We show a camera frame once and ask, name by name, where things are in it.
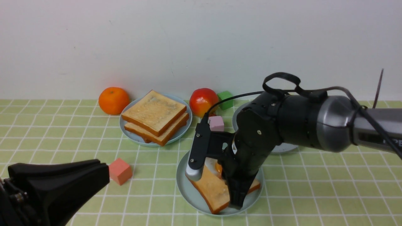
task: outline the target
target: red cube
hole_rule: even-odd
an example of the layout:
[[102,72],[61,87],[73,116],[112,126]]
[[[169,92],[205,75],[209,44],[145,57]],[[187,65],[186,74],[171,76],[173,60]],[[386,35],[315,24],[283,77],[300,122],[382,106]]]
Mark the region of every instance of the red cube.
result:
[[118,158],[109,165],[109,175],[112,180],[122,185],[133,176],[133,171],[128,163]]

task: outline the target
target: toast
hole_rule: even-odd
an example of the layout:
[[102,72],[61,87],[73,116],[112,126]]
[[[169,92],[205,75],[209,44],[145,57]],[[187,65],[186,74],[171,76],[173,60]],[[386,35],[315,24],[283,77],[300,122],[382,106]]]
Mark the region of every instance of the toast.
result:
[[187,124],[187,120],[190,118],[188,113],[182,114],[162,135],[155,136],[150,133],[146,129],[134,124],[134,123],[126,123],[124,125],[124,129],[137,134],[145,140],[157,143],[161,146],[165,146],[165,144],[172,138],[172,136],[183,126]]
[[[189,179],[189,181],[198,190],[198,192],[200,192],[212,214],[218,214],[220,211],[229,206],[230,197],[228,186],[223,180],[219,179],[211,171],[209,171],[205,165],[201,179],[199,181],[192,181]],[[260,182],[255,179],[248,191],[248,194],[259,189],[260,187]]]
[[186,105],[151,90],[121,117],[155,136],[161,136],[186,110]]
[[152,141],[148,140],[147,138],[142,138],[146,144],[151,143]]

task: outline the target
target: gray plate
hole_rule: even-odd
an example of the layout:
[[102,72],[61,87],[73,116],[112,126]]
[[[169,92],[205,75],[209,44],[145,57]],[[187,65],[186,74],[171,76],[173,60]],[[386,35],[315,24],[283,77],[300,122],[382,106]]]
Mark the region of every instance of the gray plate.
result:
[[233,208],[226,208],[222,210],[219,214],[212,214],[208,208],[207,203],[205,202],[204,198],[200,195],[198,190],[191,184],[189,179],[186,177],[186,167],[189,160],[189,152],[187,152],[184,157],[180,160],[180,163],[177,167],[176,172],[176,183],[181,195],[184,199],[195,209],[201,211],[204,214],[211,215],[211,216],[232,216],[238,213],[243,212],[244,210],[251,207],[260,197],[261,192],[263,190],[264,185],[264,173],[263,170],[260,169],[255,177],[258,181],[261,182],[260,189],[248,194],[244,199],[243,208],[240,210],[236,210]]
[[[189,114],[190,118],[187,120],[187,124],[183,127],[181,127],[173,136],[172,138],[166,143],[166,144],[170,144],[172,142],[177,141],[178,139],[180,139],[181,136],[183,136],[186,131],[189,129],[190,125],[191,125],[191,121],[193,120],[193,113],[191,112],[190,106],[182,99],[175,97],[173,95],[170,94],[163,94],[165,97],[168,97],[174,101],[177,101],[179,103],[182,103],[184,105],[187,106],[187,110],[186,112]],[[131,102],[129,105],[127,105],[127,107],[123,110],[123,112],[125,112],[126,110],[128,110],[130,107],[132,107],[134,104],[136,104],[138,101],[140,101],[142,98],[138,98],[135,101]],[[120,129],[122,130],[122,132],[132,141],[134,141],[137,144],[140,144],[142,146],[148,146],[148,147],[157,147],[159,146],[158,144],[151,142],[151,143],[145,143],[144,140],[142,139],[142,137],[138,136],[137,134],[128,132],[127,130],[124,129],[124,125],[127,122],[123,120],[123,118],[120,115]]]
[[[242,106],[240,106],[239,108],[237,108],[237,110],[234,112],[233,117],[232,117],[232,125],[233,125],[233,129],[234,131],[237,131],[238,127],[237,127],[237,122],[236,122],[236,117],[238,115],[238,113],[248,105],[249,103],[245,103]],[[275,146],[274,149],[272,150],[272,153],[284,153],[284,152],[290,152],[293,149],[297,148],[297,145],[294,144],[286,144],[286,143],[282,143],[281,145]]]

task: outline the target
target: red apple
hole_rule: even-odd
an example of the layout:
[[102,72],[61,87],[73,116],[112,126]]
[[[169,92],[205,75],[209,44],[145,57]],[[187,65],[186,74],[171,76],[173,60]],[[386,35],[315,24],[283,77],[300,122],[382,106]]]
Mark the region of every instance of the red apple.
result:
[[[218,95],[209,88],[201,88],[197,89],[193,92],[193,94],[190,97],[190,108],[192,112],[202,118],[204,114],[212,107],[212,105],[218,103]],[[214,107],[209,115],[213,115],[213,113],[216,111],[218,106]]]

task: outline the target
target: wire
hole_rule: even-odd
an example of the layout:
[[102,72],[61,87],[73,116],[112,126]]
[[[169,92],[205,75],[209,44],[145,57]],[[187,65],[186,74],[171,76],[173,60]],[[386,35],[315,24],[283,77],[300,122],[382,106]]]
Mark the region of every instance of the wire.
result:
[[233,99],[236,99],[236,98],[240,98],[240,97],[246,97],[246,96],[251,96],[251,95],[257,95],[257,94],[261,94],[261,93],[263,93],[263,91],[249,92],[249,93],[244,93],[244,94],[236,95],[236,96],[229,97],[229,98],[226,98],[226,99],[224,99],[224,100],[221,100],[221,101],[219,101],[218,103],[212,105],[212,106],[208,109],[208,111],[204,114],[204,117],[208,117],[208,116],[209,116],[209,113],[212,111],[212,109],[214,109],[216,106],[222,104],[223,102],[230,101],[230,100],[233,100]]
[[[328,88],[322,88],[322,89],[316,89],[316,90],[305,90],[305,91],[312,92],[312,91],[331,91],[331,90],[343,91],[347,95],[347,97],[351,100],[352,104],[357,108],[358,113],[360,113],[370,123],[370,125],[376,130],[376,132],[378,132],[378,134],[385,140],[385,142],[387,142],[387,144],[391,147],[391,149],[402,160],[402,151],[394,144],[394,142],[391,140],[391,138],[389,137],[388,133],[384,130],[384,128],[365,111],[365,108],[363,108],[363,106],[360,105],[359,102],[357,102],[355,97],[352,95],[352,93],[348,89],[340,87],[340,86],[332,86],[332,87],[328,87]],[[295,92],[294,90],[283,90],[283,91],[286,93]],[[258,95],[263,92],[264,91],[249,92],[249,93],[244,93],[244,94],[236,95],[236,96],[221,100],[221,101],[217,102],[216,104],[212,105],[212,107],[210,107],[210,109],[204,114],[204,117],[202,118],[201,122],[207,123],[209,113],[212,111],[212,109],[214,109],[216,106],[218,106],[226,101],[230,101],[230,100],[240,98],[240,97]]]

